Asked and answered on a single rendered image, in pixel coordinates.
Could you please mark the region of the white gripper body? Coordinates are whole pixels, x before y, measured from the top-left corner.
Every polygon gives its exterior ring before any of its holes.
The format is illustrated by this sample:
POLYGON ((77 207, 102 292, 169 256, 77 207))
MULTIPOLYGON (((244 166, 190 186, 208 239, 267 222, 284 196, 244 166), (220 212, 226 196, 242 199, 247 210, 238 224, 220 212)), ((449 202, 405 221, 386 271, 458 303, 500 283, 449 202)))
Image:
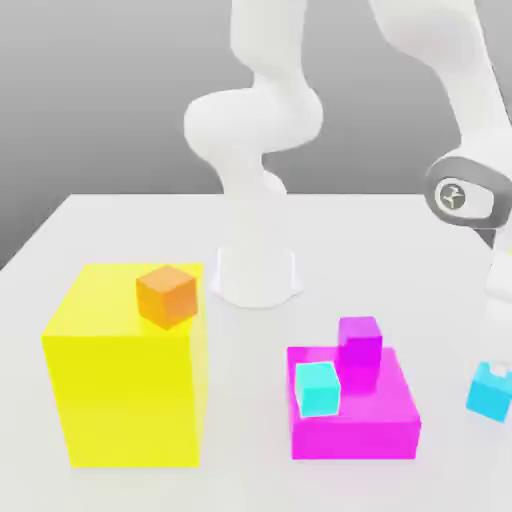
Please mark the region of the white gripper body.
POLYGON ((481 339, 485 359, 512 359, 512 303, 486 301, 481 339))

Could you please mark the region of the small blue cube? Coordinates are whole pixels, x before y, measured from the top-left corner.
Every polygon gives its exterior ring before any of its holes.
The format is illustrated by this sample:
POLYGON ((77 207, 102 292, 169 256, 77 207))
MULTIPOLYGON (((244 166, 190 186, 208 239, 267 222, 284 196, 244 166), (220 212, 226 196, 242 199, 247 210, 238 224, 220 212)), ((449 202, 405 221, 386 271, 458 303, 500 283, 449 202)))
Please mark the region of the small blue cube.
POLYGON ((504 423, 512 403, 512 372, 498 376, 487 362, 481 362, 473 376, 466 408, 504 423))

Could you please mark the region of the small purple cube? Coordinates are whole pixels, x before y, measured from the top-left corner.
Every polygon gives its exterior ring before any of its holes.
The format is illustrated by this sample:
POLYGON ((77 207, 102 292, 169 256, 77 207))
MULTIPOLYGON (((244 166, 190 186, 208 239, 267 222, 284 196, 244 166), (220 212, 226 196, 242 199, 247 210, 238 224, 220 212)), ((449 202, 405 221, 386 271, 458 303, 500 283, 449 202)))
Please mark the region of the small purple cube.
POLYGON ((339 319, 335 365, 343 393, 361 395, 374 390, 382 344, 382 333, 373 316, 339 319))

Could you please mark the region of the small cyan cube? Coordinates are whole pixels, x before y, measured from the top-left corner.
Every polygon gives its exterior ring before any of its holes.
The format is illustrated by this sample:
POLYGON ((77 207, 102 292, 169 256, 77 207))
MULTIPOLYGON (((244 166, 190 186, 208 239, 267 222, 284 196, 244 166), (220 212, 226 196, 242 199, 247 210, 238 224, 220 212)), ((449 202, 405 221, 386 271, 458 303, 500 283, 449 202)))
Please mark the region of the small cyan cube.
POLYGON ((295 398, 302 418, 337 415, 341 400, 341 384, 334 363, 297 363, 295 398))

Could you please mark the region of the small orange cube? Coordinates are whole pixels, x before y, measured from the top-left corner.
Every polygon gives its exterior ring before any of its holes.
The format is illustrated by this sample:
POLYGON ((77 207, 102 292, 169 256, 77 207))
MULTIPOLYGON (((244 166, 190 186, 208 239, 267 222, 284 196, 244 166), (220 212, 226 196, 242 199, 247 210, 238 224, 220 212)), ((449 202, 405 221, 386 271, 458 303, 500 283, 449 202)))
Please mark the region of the small orange cube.
POLYGON ((138 277, 135 282, 139 314, 164 329, 198 312, 197 279, 170 265, 138 277))

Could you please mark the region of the large magenta box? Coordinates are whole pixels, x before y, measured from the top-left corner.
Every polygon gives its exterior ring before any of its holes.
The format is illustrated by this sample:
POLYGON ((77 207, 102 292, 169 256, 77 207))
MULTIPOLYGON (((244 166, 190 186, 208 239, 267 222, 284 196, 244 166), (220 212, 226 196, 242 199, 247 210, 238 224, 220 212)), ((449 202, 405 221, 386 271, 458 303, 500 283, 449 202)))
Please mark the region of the large magenta box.
POLYGON ((287 349, 291 457, 304 459, 413 459, 421 419, 396 352, 382 349, 380 367, 340 368, 341 400, 334 416, 303 418, 295 397, 296 366, 332 361, 333 346, 287 349))

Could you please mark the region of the large yellow box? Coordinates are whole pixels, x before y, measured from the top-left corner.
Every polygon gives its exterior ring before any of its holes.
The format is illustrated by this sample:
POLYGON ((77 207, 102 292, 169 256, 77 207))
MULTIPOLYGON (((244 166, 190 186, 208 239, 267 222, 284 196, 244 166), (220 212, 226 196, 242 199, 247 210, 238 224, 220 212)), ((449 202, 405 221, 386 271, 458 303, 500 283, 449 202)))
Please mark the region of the large yellow box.
POLYGON ((153 264, 85 265, 42 333, 74 467, 197 467, 208 398, 204 288, 165 330, 140 316, 153 264))

